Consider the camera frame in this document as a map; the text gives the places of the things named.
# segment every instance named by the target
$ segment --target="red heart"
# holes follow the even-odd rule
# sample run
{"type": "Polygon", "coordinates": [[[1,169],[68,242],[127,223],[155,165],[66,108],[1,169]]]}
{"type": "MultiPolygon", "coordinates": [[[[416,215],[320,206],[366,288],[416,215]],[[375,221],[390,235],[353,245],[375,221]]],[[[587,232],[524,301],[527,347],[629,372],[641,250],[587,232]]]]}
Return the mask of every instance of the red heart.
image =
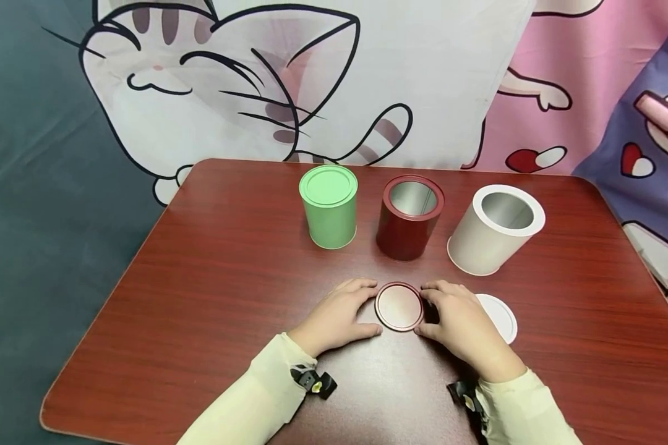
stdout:
{"type": "Polygon", "coordinates": [[[624,145],[621,154],[621,173],[626,176],[633,176],[633,166],[641,158],[643,158],[643,152],[638,145],[633,142],[624,145]]]}
{"type": "Polygon", "coordinates": [[[537,151],[523,148],[507,156],[505,164],[517,173],[535,173],[542,168],[537,165],[537,151]]]}

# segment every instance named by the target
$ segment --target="green tin can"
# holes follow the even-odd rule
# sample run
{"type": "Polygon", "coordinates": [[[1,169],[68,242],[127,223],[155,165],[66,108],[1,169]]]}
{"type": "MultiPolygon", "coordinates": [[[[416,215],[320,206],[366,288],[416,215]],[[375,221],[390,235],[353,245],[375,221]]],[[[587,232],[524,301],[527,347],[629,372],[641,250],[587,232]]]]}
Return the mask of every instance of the green tin can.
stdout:
{"type": "Polygon", "coordinates": [[[309,235],[321,248],[342,248],[356,235],[356,176],[340,165],[320,165],[299,182],[309,235]]]}

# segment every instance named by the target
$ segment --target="dark red tin can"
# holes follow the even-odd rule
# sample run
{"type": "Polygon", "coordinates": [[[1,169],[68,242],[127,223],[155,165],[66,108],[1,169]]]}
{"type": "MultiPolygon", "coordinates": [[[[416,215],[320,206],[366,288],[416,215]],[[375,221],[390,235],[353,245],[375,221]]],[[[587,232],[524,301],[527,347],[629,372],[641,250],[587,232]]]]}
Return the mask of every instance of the dark red tin can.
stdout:
{"type": "Polygon", "coordinates": [[[445,205],[438,184],[415,174],[391,179],[383,191],[376,244],[399,261],[411,261],[425,251],[445,205]]]}

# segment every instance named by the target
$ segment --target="cuff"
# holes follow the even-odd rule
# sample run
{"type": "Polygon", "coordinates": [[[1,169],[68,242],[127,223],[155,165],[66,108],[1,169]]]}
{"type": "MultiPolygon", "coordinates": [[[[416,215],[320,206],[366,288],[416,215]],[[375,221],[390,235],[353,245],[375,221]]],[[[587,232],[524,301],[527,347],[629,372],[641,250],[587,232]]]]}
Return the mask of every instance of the cuff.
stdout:
{"type": "Polygon", "coordinates": [[[316,359],[307,355],[287,334],[275,336],[253,359],[248,374],[268,392],[278,405],[282,422],[288,423],[297,412],[306,391],[290,374],[293,365],[315,367],[316,359]]]}
{"type": "Polygon", "coordinates": [[[480,380],[475,394],[483,408],[485,422],[501,417],[534,418],[554,405],[549,388],[529,369],[506,383],[480,380]]]}

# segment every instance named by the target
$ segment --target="fabric backdrop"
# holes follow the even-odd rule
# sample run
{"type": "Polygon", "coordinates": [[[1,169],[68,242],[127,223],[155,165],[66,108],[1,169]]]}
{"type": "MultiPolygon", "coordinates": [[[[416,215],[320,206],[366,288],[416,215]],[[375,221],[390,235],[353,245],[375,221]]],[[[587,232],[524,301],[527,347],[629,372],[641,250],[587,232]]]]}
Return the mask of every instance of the fabric backdrop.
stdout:
{"type": "Polygon", "coordinates": [[[0,1],[0,444],[205,158],[578,175],[668,301],[668,0],[0,1]]]}

